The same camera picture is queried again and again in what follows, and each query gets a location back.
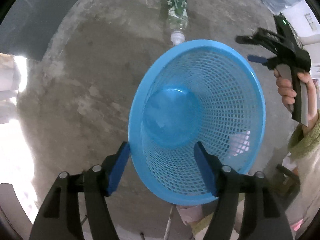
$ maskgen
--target white bottle cap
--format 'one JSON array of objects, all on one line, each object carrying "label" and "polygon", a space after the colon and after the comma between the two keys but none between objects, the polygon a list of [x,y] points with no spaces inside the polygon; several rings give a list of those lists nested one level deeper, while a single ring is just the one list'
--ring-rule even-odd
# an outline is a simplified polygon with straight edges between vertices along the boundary
[{"label": "white bottle cap", "polygon": [[177,46],[185,41],[184,35],[182,32],[175,31],[171,33],[170,40],[174,46]]}]

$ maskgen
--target basket bottom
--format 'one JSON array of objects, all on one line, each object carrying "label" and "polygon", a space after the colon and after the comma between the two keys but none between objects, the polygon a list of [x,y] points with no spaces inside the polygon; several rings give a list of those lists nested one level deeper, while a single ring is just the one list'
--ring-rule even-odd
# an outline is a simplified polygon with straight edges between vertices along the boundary
[{"label": "basket bottom", "polygon": [[148,137],[160,147],[181,147],[199,133],[200,102],[190,90],[163,87],[146,102],[143,124]]}]

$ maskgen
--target person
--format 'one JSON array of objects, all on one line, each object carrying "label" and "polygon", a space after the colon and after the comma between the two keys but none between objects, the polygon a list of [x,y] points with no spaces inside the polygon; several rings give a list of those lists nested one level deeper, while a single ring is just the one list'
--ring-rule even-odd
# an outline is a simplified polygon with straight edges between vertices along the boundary
[{"label": "person", "polygon": [[[295,103],[296,92],[288,79],[281,77],[274,70],[278,93],[282,96],[282,103],[290,110]],[[288,143],[290,158],[297,163],[300,178],[301,210],[303,220],[296,232],[296,239],[307,229],[320,208],[320,121],[317,109],[316,86],[309,73],[298,73],[298,78],[306,84],[308,93],[308,126],[299,124]],[[243,209],[243,200],[239,200],[238,209]],[[182,221],[192,227],[195,240],[202,240],[210,224],[213,214],[203,216],[201,205],[177,206]],[[239,230],[233,229],[231,240],[239,237]]]}]

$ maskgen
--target green sleeve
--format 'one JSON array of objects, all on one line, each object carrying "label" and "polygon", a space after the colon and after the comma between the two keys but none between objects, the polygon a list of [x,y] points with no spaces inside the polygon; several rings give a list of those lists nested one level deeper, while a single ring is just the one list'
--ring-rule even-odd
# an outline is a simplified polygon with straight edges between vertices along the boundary
[{"label": "green sleeve", "polygon": [[302,126],[299,124],[291,135],[288,149],[293,159],[300,159],[313,152],[320,145],[320,118],[316,122],[315,127],[303,136]]}]

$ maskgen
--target basket rim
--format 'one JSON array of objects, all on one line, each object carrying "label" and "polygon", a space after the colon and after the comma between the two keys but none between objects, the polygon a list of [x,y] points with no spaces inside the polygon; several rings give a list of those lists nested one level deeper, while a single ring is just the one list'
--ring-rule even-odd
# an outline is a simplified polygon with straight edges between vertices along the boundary
[{"label": "basket rim", "polygon": [[150,170],[146,165],[145,157],[142,153],[142,145],[140,129],[143,116],[143,107],[144,102],[149,92],[150,87],[152,86],[155,78],[158,76],[160,71],[173,59],[178,57],[180,54],[185,53],[189,50],[196,48],[205,48],[210,47],[216,49],[225,56],[231,58],[235,61],[242,70],[247,74],[248,78],[252,82],[252,85],[255,87],[257,98],[259,100],[261,111],[262,111],[262,127],[261,134],[258,137],[259,141],[257,144],[257,150],[252,154],[249,162],[246,163],[243,169],[240,170],[240,173],[247,173],[255,162],[256,156],[258,155],[265,130],[265,120],[266,120],[266,107],[265,100],[263,96],[263,91],[260,85],[260,82],[251,68],[250,64],[242,57],[237,51],[231,47],[212,40],[193,40],[184,42],[178,46],[175,46],[161,55],[149,68],[149,70],[144,75],[143,79],[140,82],[140,85],[135,93],[134,99],[132,101],[131,110],[129,114],[129,124],[128,124],[128,140],[131,149],[131,158],[135,170],[137,171],[138,176],[145,186],[159,198],[173,204],[178,205],[198,205],[209,203],[215,199],[211,193],[206,193],[203,195],[182,195],[179,193],[174,193],[171,190],[168,190],[161,183],[159,183],[154,176],[151,176]]}]

